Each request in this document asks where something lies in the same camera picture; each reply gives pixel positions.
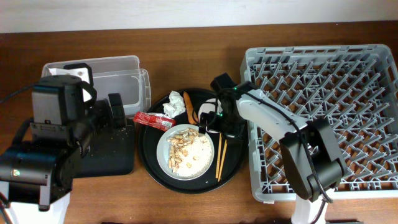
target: red packet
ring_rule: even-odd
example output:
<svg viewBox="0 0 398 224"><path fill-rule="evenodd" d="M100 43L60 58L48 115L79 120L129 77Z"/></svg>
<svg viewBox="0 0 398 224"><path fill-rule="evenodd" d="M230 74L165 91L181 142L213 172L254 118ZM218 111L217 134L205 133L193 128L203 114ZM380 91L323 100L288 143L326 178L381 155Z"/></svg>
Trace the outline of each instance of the red packet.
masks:
<svg viewBox="0 0 398 224"><path fill-rule="evenodd" d="M163 117L162 114L154 115L143 112L137 112L134 116L133 121L143 125L149 125L151 127L167 131L171 127L175 126L175 120Z"/></svg>

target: crumpled napkin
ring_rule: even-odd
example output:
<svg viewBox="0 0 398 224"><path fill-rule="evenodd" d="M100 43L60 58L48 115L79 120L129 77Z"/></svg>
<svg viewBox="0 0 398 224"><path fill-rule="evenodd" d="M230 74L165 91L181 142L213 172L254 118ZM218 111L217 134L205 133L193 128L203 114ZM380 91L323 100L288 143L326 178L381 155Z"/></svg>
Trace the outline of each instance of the crumpled napkin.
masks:
<svg viewBox="0 0 398 224"><path fill-rule="evenodd" d="M174 118L185 112L184 99L179 93L172 91L169 95L169 100L170 103L163 104L164 113L167 116Z"/></svg>

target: gray dish rack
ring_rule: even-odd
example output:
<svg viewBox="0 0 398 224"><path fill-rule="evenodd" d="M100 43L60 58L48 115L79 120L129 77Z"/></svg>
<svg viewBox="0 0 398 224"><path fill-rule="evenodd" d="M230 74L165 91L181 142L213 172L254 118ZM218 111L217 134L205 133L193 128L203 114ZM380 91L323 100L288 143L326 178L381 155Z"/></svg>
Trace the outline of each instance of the gray dish rack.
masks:
<svg viewBox="0 0 398 224"><path fill-rule="evenodd" d="M329 120L348 166L333 198L398 197L398 71L389 47L252 48L241 79L299 116ZM295 199L279 145L252 122L249 164L256 200Z"/></svg>

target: chopsticks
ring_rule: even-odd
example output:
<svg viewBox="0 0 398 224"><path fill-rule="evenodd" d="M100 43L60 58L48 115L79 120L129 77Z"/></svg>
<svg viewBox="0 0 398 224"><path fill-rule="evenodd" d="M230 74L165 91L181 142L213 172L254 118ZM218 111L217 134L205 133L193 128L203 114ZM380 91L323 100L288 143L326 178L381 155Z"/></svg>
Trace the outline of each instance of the chopsticks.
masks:
<svg viewBox="0 0 398 224"><path fill-rule="evenodd" d="M225 160L225 153L226 153L226 148L227 148L227 142L225 139L224 142L224 149L223 149L223 157L221 158L221 164L220 164L220 156L221 156L221 143L223 142L222 140L222 135L220 133L220 140L218 141L218 157L217 157L217 168L216 168L216 178L218 179L217 181L219 182L221 180L221 174L223 172L223 166L224 166L224 160Z"/></svg>
<svg viewBox="0 0 398 224"><path fill-rule="evenodd" d="M217 155L217 168L216 168L216 178L217 179L218 179L218 174L220 171L221 143L223 143L223 138L220 133L220 140L218 141L218 155Z"/></svg>

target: black tray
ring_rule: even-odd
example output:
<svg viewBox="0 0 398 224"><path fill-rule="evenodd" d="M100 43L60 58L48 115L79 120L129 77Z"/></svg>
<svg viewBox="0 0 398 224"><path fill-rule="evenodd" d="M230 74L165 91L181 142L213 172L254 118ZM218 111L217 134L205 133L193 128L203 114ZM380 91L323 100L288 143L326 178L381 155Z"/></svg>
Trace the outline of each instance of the black tray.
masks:
<svg viewBox="0 0 398 224"><path fill-rule="evenodd" d="M210 98L214 98L215 94L210 90L203 89L186 89L179 90L178 92L182 95L183 92L187 92L191 98L192 105L195 106L198 103L203 103ZM165 96L159 100L151 108L148 113L163 113L163 104L169 102L169 96ZM174 118L178 124L188 124L187 113L182 113ZM244 141L232 141L228 140L228 148L225 155L225 162L223 166L223 173L221 181L216 180L216 163L217 163L217 151L219 134L210 134L209 136L213 141L215 148L215 156L210 168L197 179L193 180L176 180L168 176L159 166L156 158L157 143L162 137L164 131L152 128L150 126L141 126L139 131L139 156L143 162L148 173L161 185L167 187L170 190L174 190L186 194L200 194L208 192L218 187L221 187L227 183L237 173L242 165L244 155L248 151L248 140L247 136L244 135Z"/></svg>
<svg viewBox="0 0 398 224"><path fill-rule="evenodd" d="M103 128L90 142L89 153L81 160L80 177L126 175L134 168L134 122L125 128Z"/></svg>

